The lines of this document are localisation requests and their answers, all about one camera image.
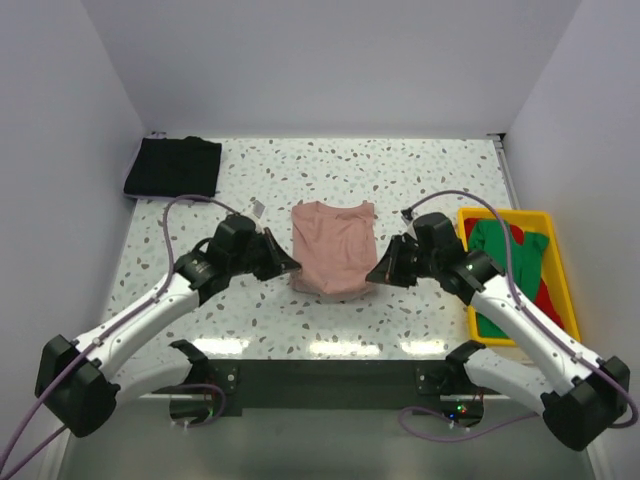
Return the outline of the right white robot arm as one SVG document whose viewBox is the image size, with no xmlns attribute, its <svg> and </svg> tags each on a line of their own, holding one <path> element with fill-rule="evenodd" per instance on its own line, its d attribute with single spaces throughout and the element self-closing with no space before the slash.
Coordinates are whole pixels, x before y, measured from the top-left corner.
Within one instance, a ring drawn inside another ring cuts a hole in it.
<svg viewBox="0 0 640 480">
<path fill-rule="evenodd" d="M 369 283 L 408 288 L 430 278 L 499 326 L 532 360 L 530 367 L 469 340 L 446 358 L 448 386 L 459 393 L 484 387 L 541 416 L 564 446 L 584 450 L 626 412 L 630 370 L 603 359 L 550 320 L 487 253 L 468 250 L 442 213 L 412 220 L 394 235 Z"/>
</svg>

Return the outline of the pink printed t-shirt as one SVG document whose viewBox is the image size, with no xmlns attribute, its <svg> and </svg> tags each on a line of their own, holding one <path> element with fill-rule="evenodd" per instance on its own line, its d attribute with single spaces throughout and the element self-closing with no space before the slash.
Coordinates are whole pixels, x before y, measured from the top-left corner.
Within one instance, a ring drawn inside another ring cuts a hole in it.
<svg viewBox="0 0 640 480">
<path fill-rule="evenodd" d="M 293 290 L 335 301 L 373 290 L 366 281 L 378 261 L 372 203 L 350 208 L 303 203 L 292 209 L 291 219 L 293 258 L 301 265 L 290 277 Z"/>
</svg>

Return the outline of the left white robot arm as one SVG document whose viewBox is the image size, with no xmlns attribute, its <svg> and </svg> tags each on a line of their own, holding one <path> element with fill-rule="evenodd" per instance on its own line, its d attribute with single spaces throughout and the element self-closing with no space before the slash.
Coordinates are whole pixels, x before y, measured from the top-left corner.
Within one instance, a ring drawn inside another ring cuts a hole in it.
<svg viewBox="0 0 640 480">
<path fill-rule="evenodd" d="M 211 237 L 171 259 L 169 272 L 120 314 L 74 340 L 49 340 L 35 395 L 72 434 L 86 437 L 124 401 L 129 388 L 116 377 L 120 368 L 161 330 L 224 291 L 235 276 L 267 281 L 300 267 L 256 217 L 231 214 Z"/>
</svg>

